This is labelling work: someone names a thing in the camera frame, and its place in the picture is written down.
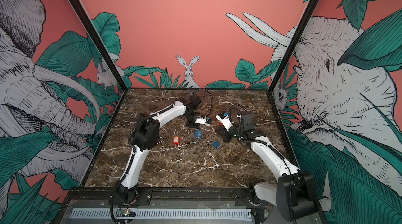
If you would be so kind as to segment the blue padlock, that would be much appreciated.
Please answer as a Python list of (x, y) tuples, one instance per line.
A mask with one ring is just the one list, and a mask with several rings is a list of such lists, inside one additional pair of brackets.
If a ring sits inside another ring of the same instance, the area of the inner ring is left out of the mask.
[(202, 131), (201, 130), (195, 130), (194, 131), (194, 137), (195, 138), (201, 138), (201, 136), (202, 136)]
[(219, 147), (220, 147), (220, 143), (219, 143), (218, 141), (214, 141), (214, 142), (212, 142), (212, 146), (213, 146), (214, 148), (219, 148)]

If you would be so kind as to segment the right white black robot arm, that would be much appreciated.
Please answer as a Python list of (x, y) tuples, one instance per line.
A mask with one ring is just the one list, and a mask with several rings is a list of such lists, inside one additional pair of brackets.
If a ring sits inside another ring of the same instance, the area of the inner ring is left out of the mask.
[(256, 197), (277, 207), (287, 222), (317, 213), (319, 202), (315, 189), (315, 180), (310, 172), (300, 170), (288, 161), (259, 129), (237, 132), (231, 126), (229, 130), (220, 125), (215, 132), (224, 142), (237, 139), (256, 153), (273, 173), (276, 185), (261, 182), (253, 186)]

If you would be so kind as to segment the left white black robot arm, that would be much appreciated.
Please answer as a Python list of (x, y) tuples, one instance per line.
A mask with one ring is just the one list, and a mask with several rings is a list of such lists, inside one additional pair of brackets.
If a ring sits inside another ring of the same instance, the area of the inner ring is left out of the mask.
[(136, 201), (139, 175), (148, 153), (157, 145), (160, 128), (180, 116), (185, 116), (187, 122), (191, 126), (195, 126), (197, 115), (195, 110), (201, 102), (201, 99), (193, 94), (189, 98), (176, 99), (173, 104), (157, 112), (142, 113), (138, 117), (128, 138), (128, 143), (132, 147), (130, 158), (110, 196), (111, 204), (119, 202), (123, 205), (130, 205)]

